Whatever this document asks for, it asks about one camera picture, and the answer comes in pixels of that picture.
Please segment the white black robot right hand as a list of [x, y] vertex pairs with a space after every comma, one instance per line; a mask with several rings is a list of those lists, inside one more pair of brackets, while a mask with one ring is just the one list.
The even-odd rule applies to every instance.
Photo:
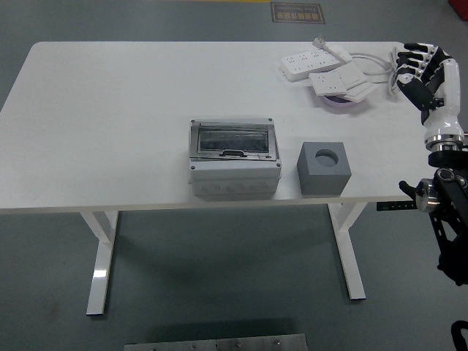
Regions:
[[463, 143], [459, 68], [452, 56], [436, 45], [407, 43], [398, 53], [393, 84], [420, 111], [427, 148]]

